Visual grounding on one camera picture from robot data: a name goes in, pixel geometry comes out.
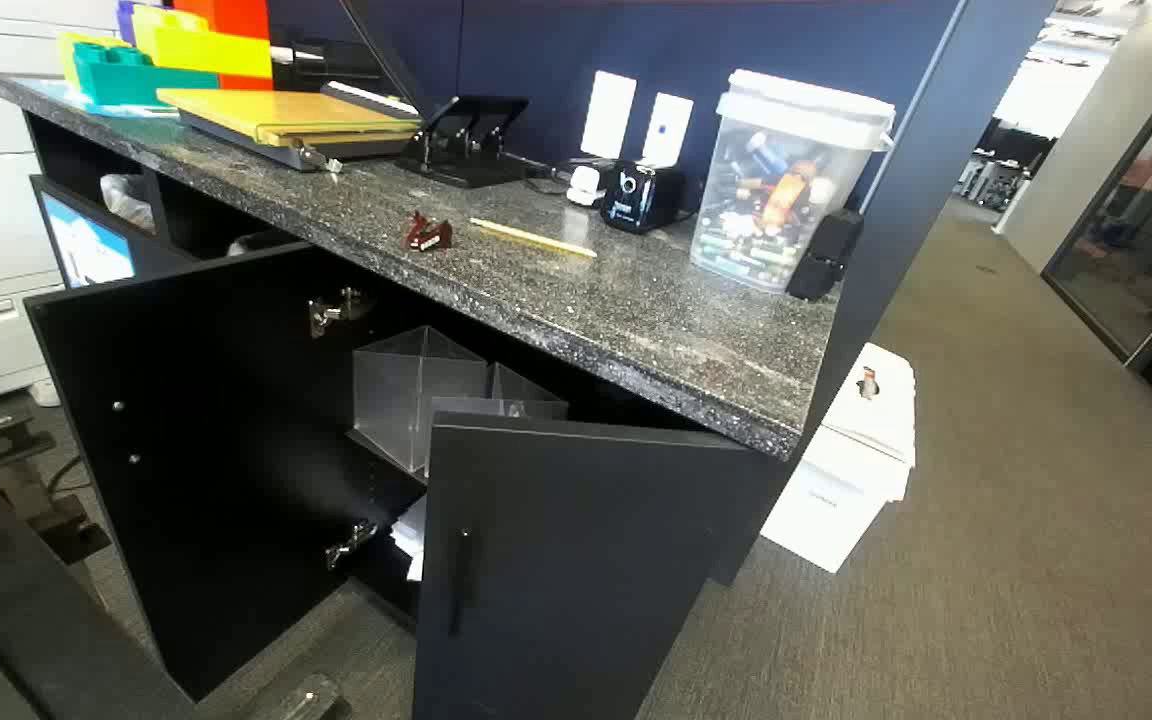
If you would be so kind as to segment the dark red staple remover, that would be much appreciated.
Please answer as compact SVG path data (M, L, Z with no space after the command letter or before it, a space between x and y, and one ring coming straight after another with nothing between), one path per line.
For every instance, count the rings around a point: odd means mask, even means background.
M426 213L415 213L415 217L407 222L406 246L407 246L413 253L448 247L448 246L454 246L454 224L448 224L448 222L428 222Z

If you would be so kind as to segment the black device on counter edge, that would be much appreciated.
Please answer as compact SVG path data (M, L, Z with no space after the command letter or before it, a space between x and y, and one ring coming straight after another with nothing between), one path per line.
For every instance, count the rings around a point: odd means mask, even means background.
M866 227L866 217L860 213L829 213L820 224L817 224L817 235L810 242L791 279L789 279L789 291L797 299L820 299L849 269L849 255L860 242L860 227Z

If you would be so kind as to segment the yellow pencil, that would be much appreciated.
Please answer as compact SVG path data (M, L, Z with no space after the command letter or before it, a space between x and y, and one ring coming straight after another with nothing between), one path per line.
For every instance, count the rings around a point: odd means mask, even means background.
M497 224L497 222L473 217L469 227L481 234L481 235L515 242L515 246L536 246L536 247L548 247L548 253L596 262L596 247L567 246L567 242L540 235L540 234L525 234L525 227L513 227L513 224Z

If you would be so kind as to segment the white earbud case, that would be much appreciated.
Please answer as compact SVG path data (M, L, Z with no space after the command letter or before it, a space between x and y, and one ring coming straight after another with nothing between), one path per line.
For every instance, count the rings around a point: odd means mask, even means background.
M567 176L567 202L573 202L577 210L593 210L602 198L604 198L604 174L593 167L593 166L580 166L580 167Z

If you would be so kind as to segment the clear acrylic box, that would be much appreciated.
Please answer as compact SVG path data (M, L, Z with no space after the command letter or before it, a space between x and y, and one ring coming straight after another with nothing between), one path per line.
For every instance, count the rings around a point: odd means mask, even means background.
M567 404L428 325L353 352L353 440L426 481L438 414L563 419Z

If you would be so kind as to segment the right black cabinet door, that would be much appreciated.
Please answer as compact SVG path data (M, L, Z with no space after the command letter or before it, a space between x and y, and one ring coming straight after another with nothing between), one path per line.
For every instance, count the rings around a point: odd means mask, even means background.
M782 473L710 432L442 416L413 720L631 720Z

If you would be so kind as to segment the black cabinet door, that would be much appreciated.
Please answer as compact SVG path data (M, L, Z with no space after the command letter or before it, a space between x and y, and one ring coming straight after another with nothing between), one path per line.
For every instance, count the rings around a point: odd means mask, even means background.
M29 306L170 675L207 697L320 604L415 486L353 437L353 352L413 325L320 247Z
M631 720L782 473L710 432L442 416L413 720Z

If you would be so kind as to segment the tall white box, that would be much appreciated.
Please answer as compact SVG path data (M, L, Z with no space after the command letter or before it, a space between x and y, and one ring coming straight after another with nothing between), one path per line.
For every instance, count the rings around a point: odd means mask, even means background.
M580 131L580 154L616 160L624 150L628 115L636 100L636 79L622 72L596 72L590 92L590 115Z

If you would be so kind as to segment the small white box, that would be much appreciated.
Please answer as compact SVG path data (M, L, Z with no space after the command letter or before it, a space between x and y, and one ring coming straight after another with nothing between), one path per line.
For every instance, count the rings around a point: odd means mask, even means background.
M650 167L673 167L683 154L689 120L692 120L689 97L655 92L642 160Z

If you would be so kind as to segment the white paper sign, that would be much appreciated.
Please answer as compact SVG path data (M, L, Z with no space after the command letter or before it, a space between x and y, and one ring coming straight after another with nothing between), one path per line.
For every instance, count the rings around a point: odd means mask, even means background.
M872 522L904 499L914 468L917 371L902 352L866 344L761 535L842 571Z

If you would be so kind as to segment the left black cabinet door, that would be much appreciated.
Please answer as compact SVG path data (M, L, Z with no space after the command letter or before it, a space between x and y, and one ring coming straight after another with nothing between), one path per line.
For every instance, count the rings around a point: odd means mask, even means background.
M320 604L415 486L353 437L353 352L413 325L320 247L29 306L170 675L207 697Z

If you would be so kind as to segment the yellow folder stack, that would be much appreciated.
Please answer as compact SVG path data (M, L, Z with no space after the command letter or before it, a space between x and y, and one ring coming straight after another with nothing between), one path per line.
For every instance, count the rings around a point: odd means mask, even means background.
M163 89L159 100L189 128L295 174L327 160L395 157L420 131L413 112L334 92Z

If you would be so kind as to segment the orange red binder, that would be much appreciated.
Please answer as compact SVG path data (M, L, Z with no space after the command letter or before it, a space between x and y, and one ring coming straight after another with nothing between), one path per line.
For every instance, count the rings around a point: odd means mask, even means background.
M225 89L271 83L268 0L172 0L202 18L205 30L189 40L189 57L215 72Z

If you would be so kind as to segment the teal plastic tray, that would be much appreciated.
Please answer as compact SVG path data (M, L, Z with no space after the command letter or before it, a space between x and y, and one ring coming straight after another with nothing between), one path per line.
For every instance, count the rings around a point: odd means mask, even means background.
M71 78L91 105L158 105L163 89L215 89L214 72L158 69L133 45L91 45L71 50Z

